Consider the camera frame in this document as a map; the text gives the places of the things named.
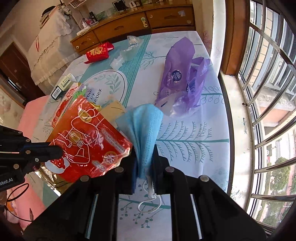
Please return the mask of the wooden door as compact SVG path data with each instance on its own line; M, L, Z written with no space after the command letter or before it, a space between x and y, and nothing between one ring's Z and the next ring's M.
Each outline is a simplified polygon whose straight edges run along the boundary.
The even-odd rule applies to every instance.
M14 42L1 54L1 72L11 87L25 99L25 103L45 96L40 87L34 83L29 63Z

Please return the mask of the metal window grille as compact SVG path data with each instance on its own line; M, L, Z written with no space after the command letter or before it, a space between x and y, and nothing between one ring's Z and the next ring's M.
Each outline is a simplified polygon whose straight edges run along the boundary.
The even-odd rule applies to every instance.
M238 73L254 138L247 211L276 228L295 200L295 27L271 1L250 1L249 10Z

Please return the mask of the pink bed cover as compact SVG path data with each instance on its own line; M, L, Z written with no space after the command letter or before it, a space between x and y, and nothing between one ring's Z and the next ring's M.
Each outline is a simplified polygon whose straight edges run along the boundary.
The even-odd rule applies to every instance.
M37 125L39 115L43 110L48 96L43 96L30 101L22 114L17 130L23 132L23 136L33 138L33 131ZM32 220L36 219L45 209L44 204L44 181L35 173L40 166L35 160L26 158L22 161L22 172L25 173L24 183L28 184L24 187L17 186L17 190L12 188L8 190L8 194L13 192L12 201L14 208L13 215L8 214L8 218L12 218L13 222L17 222L22 229L25 229Z

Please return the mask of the blue face mask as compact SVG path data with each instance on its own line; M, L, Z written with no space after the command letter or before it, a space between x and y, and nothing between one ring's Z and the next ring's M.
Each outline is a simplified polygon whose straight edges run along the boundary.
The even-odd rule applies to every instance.
M163 112L153 104L143 104L128 110L116 120L118 129L132 143L137 155L137 178L147 181L148 201L159 200L157 207L147 211L140 209L144 202L140 202L137 209L141 213L152 213L162 204L161 197L154 192L151 177L152 153L163 120Z

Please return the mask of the black picture frame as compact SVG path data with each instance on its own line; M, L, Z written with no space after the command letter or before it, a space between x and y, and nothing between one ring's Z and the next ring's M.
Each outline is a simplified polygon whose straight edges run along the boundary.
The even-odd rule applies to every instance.
M127 6L124 0L117 0L117 1L114 1L112 4L118 13L125 11L127 9Z

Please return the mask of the wooden desk with drawers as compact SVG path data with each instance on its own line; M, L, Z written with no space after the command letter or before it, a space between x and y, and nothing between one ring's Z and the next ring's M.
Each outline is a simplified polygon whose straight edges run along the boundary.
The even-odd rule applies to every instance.
M95 23L70 43L78 54L83 55L103 42L115 43L128 35L138 37L153 33L195 30L191 1L163 1L114 14Z

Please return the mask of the strawberry carton box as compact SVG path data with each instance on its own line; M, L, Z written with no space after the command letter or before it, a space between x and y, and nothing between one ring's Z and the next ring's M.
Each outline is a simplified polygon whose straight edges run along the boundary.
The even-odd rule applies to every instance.
M62 97L61 102L59 103L56 111L52 116L51 126L54 128L58 123L60 117L62 116L63 112L65 111L66 107L68 106L70 100L74 96L74 94L78 91L81 83L74 82L71 87L67 90L65 95Z

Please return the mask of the lace covered furniture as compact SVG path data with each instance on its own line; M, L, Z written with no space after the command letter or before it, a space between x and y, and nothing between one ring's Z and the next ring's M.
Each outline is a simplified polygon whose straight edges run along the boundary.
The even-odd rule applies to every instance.
M71 44L79 30L71 16L61 9L55 9L27 53L31 78L36 85L79 57Z

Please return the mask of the green paper scraps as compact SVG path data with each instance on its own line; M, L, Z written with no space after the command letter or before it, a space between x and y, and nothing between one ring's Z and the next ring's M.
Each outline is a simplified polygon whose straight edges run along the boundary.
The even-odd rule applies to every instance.
M68 107L71 106L71 104L79 97L84 96L87 91L87 86L84 84L80 84L76 90L73 91L73 93L70 96L70 100L68 102Z

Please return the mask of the clear plastic bottle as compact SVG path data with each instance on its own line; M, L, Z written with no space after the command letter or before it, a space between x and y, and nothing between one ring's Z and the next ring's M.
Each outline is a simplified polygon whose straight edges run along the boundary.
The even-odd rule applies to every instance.
M123 63L126 61L131 61L137 55L144 42L142 38L136 36L127 36L127 41L128 47L121 50L119 56L110 64L111 68L114 70L119 70Z

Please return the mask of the tan cardboard box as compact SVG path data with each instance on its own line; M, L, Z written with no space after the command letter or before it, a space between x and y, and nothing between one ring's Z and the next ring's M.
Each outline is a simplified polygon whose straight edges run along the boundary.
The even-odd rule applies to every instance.
M116 120L125 113L125 107L117 100L108 104L100 111L100 114L115 128L117 128Z

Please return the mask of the purple tissue pack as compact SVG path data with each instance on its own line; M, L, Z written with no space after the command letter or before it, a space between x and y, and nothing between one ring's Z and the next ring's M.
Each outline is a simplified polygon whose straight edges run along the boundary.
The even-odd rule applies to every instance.
M155 106L170 118L189 117L200 105L211 61L204 57L194 58L194 54L194 44L183 37L166 55Z

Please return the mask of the red foil snack bag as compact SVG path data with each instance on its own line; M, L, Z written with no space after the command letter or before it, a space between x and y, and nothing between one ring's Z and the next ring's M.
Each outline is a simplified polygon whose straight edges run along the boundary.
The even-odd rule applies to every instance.
M104 175L132 149L132 143L83 96L65 111L47 141L59 146L62 156L45 162L46 168L69 183Z

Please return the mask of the red envelope box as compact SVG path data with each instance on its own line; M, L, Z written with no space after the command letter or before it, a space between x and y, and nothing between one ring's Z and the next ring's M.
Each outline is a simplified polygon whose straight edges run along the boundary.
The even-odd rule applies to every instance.
M102 61L109 58L109 52L114 49L114 45L110 42L105 42L92 50L86 52L86 62L85 64L90 64L98 61Z

